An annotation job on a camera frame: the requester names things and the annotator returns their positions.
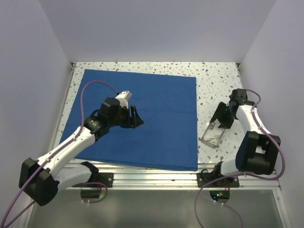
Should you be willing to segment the metal instrument tray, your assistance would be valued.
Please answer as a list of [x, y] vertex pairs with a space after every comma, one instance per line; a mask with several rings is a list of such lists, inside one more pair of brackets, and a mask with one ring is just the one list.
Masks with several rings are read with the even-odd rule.
[[220, 128], [220, 123], [218, 121], [210, 122], [200, 141], [214, 149], [218, 146], [224, 132], [225, 129]]

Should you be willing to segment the blue surgical drape cloth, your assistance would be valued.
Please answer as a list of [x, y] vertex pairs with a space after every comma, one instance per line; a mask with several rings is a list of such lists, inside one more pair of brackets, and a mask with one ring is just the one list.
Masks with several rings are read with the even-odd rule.
[[78, 159], [175, 171], [198, 168], [196, 78], [87, 69], [62, 139], [69, 137], [114, 90], [130, 91], [144, 124], [113, 127]]

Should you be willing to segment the white gauze pad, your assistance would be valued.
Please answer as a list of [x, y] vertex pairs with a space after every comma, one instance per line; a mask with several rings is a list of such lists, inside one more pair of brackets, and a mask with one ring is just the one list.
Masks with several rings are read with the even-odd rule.
[[213, 132], [208, 132], [203, 136], [203, 140], [212, 143], [212, 144], [216, 144], [218, 139], [221, 138], [221, 134], [220, 133], [213, 133]]

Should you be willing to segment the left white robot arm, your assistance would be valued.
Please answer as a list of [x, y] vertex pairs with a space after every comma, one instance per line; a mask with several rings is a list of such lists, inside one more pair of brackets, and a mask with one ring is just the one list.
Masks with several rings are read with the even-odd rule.
[[109, 133], [110, 128], [137, 128], [144, 123], [136, 107], [129, 106], [132, 94], [120, 92], [115, 98], [106, 98], [101, 107], [82, 121], [81, 125], [60, 145], [37, 160], [26, 159], [21, 165], [19, 188], [38, 205], [47, 205], [60, 190], [85, 183], [98, 183], [98, 169], [82, 162], [71, 171], [63, 168], [80, 152]]

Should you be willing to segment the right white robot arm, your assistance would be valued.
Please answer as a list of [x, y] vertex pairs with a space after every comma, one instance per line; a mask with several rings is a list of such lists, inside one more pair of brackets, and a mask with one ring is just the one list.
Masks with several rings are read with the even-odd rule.
[[229, 103], [220, 102], [209, 122], [212, 130], [224, 131], [239, 121], [245, 133], [235, 158], [219, 162], [209, 173], [208, 180], [219, 187], [237, 175], [261, 176], [266, 180], [275, 169], [277, 156], [282, 153], [280, 137], [264, 127], [257, 113], [257, 103], [248, 99], [247, 92], [234, 89]]

